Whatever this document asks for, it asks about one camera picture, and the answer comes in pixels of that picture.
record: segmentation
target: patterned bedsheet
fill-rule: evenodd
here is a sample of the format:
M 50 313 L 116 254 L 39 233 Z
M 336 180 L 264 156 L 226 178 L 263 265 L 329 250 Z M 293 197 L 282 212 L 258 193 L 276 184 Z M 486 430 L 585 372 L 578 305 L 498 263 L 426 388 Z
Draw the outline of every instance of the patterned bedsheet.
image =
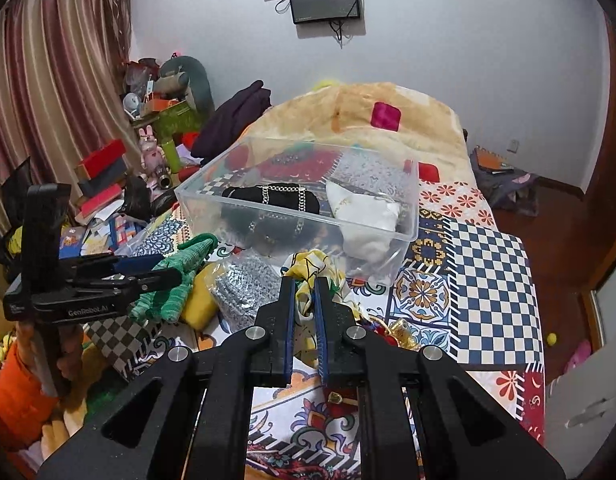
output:
M 487 203 L 465 183 L 422 183 L 421 208 L 419 237 L 393 286 L 351 280 L 355 300 L 388 323 L 407 319 L 419 343 L 436 344 L 457 359 L 541 442 L 543 347 L 534 285 L 520 241 L 496 231 Z M 189 237 L 176 209 L 136 254 L 168 254 Z M 222 244 L 212 259 L 233 251 Z M 128 332 L 123 323 L 121 319 L 109 329 L 117 332 L 116 340 Z M 115 356 L 100 335 L 93 340 L 131 378 L 171 346 L 202 350 L 220 345 L 229 335 L 227 323 L 218 317 L 195 342 L 187 326 L 156 324 L 144 327 L 144 339 L 130 359 Z M 255 391 L 246 477 L 357 478 L 357 430 L 357 414 L 330 413 L 317 371 L 295 359 L 290 387 Z

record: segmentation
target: orange jacket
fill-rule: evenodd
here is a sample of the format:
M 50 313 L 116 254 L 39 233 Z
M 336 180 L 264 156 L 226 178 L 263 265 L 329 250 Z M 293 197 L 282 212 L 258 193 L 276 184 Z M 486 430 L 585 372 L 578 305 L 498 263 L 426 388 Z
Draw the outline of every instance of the orange jacket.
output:
M 41 393 L 40 381 L 19 359 L 15 342 L 0 372 L 1 446 L 16 451 L 39 440 L 57 400 Z

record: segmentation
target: clear plastic box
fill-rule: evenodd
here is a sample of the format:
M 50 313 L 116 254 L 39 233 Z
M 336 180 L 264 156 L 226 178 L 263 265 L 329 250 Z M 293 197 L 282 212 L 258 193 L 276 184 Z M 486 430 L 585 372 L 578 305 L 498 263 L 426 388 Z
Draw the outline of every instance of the clear plastic box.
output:
M 394 154 L 374 150 L 245 137 L 177 187 L 176 194 L 193 235 L 213 233 L 223 242 L 254 248 L 277 265 L 290 254 L 318 248 L 336 257 L 348 277 L 392 285 L 417 237 L 417 170 L 416 160 L 395 160 Z M 337 202 L 337 216 L 345 212 L 347 220 L 335 218 L 328 181 L 373 198 L 353 195 Z M 221 195 L 228 187 L 272 184 L 300 185 L 314 193 L 319 214 Z M 328 187 L 332 198 L 333 186 Z M 397 215 L 394 231 L 364 224 L 385 208 Z

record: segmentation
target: pink rabbit figurine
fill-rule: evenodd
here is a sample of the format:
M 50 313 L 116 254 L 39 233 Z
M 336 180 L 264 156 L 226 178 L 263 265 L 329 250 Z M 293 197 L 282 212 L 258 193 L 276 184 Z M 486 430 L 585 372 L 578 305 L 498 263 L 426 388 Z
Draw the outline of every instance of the pink rabbit figurine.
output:
M 146 130 L 143 130 L 143 128 L 139 129 L 139 146 L 141 150 L 141 167 L 144 171 L 141 177 L 146 182 L 149 182 L 157 168 L 167 166 L 166 155 L 152 134 L 152 126 L 146 126 Z

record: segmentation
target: green dinosaur plush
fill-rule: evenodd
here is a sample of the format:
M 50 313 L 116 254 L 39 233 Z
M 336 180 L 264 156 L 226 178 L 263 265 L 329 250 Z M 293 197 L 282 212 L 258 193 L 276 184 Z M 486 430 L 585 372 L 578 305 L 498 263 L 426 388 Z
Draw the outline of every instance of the green dinosaur plush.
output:
M 181 285 L 170 290 L 158 290 L 140 295 L 130 311 L 130 317 L 139 322 L 152 319 L 157 322 L 163 320 L 176 323 L 181 316 L 197 272 L 218 244 L 216 236 L 203 233 L 179 245 L 178 252 L 156 264 L 153 270 L 174 267 L 181 272 Z

